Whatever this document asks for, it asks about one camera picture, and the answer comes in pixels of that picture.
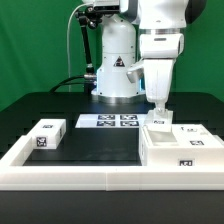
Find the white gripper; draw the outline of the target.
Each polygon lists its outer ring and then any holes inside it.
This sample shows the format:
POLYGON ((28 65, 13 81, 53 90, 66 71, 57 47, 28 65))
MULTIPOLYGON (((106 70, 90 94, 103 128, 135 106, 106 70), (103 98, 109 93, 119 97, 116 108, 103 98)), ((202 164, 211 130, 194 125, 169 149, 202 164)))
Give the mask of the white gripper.
POLYGON ((159 115, 165 114, 173 67, 183 49, 184 36, 181 33, 140 35, 146 97, 155 103, 155 111, 159 115))

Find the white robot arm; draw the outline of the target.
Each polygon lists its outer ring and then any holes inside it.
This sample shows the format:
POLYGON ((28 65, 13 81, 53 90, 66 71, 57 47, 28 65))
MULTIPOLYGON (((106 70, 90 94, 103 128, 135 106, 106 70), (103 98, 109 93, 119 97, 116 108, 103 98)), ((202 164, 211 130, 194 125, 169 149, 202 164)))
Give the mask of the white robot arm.
POLYGON ((89 27, 102 26, 102 64, 92 93, 130 102, 144 95, 165 120, 173 67, 184 49, 182 30, 204 11, 207 0, 82 0, 89 27))

